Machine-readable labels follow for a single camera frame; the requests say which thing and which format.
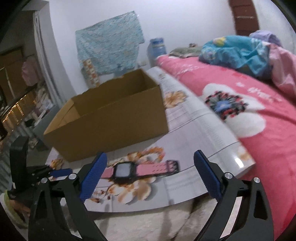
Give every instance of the blue fabric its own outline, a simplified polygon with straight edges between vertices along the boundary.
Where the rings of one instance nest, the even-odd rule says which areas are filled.
[[[213,172],[209,160],[198,150],[193,155],[193,162],[210,196],[219,202],[222,199],[222,184]]]
[[[79,197],[82,202],[85,202],[86,199],[91,198],[96,186],[107,167],[107,155],[106,153],[98,153],[95,159],[92,162],[92,167],[84,177],[83,180],[80,180],[80,194]]]
[[[207,42],[200,61],[235,69],[254,78],[269,79],[269,48],[261,40],[246,36],[227,36]]]
[[[227,100],[220,100],[216,103],[215,112],[222,112],[231,108],[231,104]]]
[[[141,43],[143,32],[134,11],[76,31],[81,69],[83,61],[91,59],[98,74],[111,74],[118,66],[135,68]]]

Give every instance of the white rug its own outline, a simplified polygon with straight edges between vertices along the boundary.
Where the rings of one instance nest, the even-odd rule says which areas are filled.
[[[193,200],[176,205],[132,213],[90,213],[108,241],[169,241],[185,224]],[[76,236],[67,208],[64,214],[71,232]]]
[[[237,218],[241,200],[242,198],[236,199],[229,221],[221,237],[224,237],[230,234],[232,227],[234,225],[234,222]],[[206,197],[202,199],[194,208],[189,219],[186,221],[185,225],[179,231],[174,241],[184,241],[184,240],[194,241],[194,239],[200,233],[200,231],[206,224],[207,220],[211,216],[216,204],[217,204],[216,200],[211,199],[210,197]]]

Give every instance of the pink blanket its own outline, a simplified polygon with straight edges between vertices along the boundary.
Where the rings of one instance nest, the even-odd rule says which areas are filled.
[[[291,100],[296,100],[296,56],[275,44],[268,44],[273,83]]]
[[[202,98],[255,159],[255,168],[243,178],[261,179],[276,239],[296,214],[295,107],[252,77],[203,64],[195,57],[161,56],[157,63]]]

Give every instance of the flower print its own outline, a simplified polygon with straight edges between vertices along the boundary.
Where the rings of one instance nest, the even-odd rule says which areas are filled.
[[[54,170],[59,170],[62,168],[63,163],[64,163],[64,159],[58,158],[58,159],[52,160],[49,166]]]
[[[205,47],[201,52],[202,57],[207,60],[207,62],[216,58],[216,51],[211,47]]]
[[[117,196],[120,203],[127,204],[131,202],[136,196],[138,200],[145,200],[151,193],[150,183],[154,182],[156,177],[149,177],[135,181],[129,185],[119,186],[113,184],[108,189],[108,194]]]
[[[127,158],[137,164],[153,164],[161,162],[164,156],[165,153],[162,147],[151,147],[144,151],[129,153]]]
[[[169,92],[165,94],[164,106],[166,109],[174,108],[178,104],[183,103],[187,98],[183,91]]]
[[[256,112],[265,107],[256,98],[215,83],[205,86],[201,98],[239,138],[257,135],[265,129],[266,120]]]
[[[244,148],[243,146],[239,146],[239,148],[237,150],[237,156],[242,161],[248,161],[248,160],[251,160],[252,159],[252,156],[250,155],[250,153],[248,153],[248,151],[246,150],[246,148]]]

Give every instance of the pink watch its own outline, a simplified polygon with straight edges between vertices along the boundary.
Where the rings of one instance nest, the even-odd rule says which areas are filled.
[[[155,175],[172,175],[179,172],[179,163],[169,160],[155,164],[140,164],[134,162],[117,163],[107,167],[101,178],[110,179],[117,184],[130,184],[139,178]]]

